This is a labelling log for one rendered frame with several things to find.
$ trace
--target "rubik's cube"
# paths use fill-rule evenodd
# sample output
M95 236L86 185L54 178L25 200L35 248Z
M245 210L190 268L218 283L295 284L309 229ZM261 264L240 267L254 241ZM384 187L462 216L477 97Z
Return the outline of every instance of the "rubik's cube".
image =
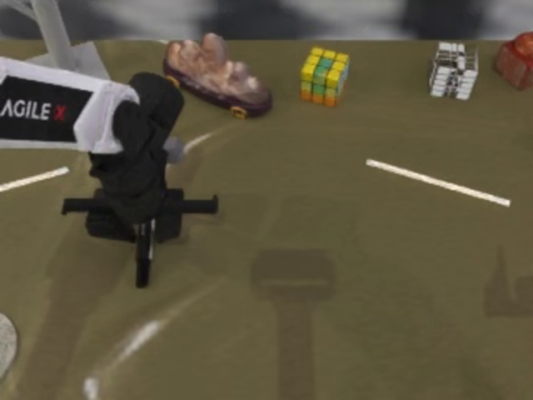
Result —
M349 67L350 57L347 54L312 48L301 68L301 99L335 107L348 78Z

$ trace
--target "brown table surface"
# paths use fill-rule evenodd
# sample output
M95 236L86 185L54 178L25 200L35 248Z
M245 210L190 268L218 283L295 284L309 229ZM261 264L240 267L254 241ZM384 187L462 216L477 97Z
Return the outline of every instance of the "brown table surface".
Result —
M337 108L298 98L316 44L351 54ZM232 42L275 109L238 121L187 96L176 135L219 134L169 183L190 198L218 194L222 212L188 217L184 238L156 249L147 290L133 285L133 246L92 239L83 216L59 213L64 197L97 186L84 154L2 150L0 183L72 172L0 194L0 312L21 341L0 398L82 398L89 376L117 400L529 398L533 92L492 71L498 42L477 44L481 75L461 102L428 94L434 42ZM160 43L97 46L120 82L160 72ZM0 42L6 57L43 52ZM368 158L512 204L380 172ZM258 264L266 285L292 279L287 296L258 297ZM302 287L320 271L336 278L327 299ZM159 333L120 358L150 321Z

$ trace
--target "white rubik's cube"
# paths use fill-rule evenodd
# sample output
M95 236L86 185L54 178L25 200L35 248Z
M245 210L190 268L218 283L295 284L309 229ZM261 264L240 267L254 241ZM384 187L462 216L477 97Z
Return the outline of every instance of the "white rubik's cube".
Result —
M440 42L430 77L431 96L468 100L476 84L478 57L475 48Z

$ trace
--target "purple tray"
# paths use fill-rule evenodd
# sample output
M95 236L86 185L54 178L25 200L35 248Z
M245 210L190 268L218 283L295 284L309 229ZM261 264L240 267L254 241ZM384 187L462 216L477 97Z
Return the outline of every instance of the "purple tray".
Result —
M245 119L248 117L260 117L272 108L272 95L269 93L268 99L261 104L250 104L233 96L213 92L198 83L194 82L183 72L170 67L167 60L163 60L163 73L167 78L188 92L198 96L202 100L214 104L215 106L229 109L234 117Z

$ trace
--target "red x letter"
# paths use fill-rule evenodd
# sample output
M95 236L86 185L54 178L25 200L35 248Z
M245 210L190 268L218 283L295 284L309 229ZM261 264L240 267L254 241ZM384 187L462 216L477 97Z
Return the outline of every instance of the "red x letter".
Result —
M64 121L65 120L65 110L66 106L56 106L53 114L54 121Z

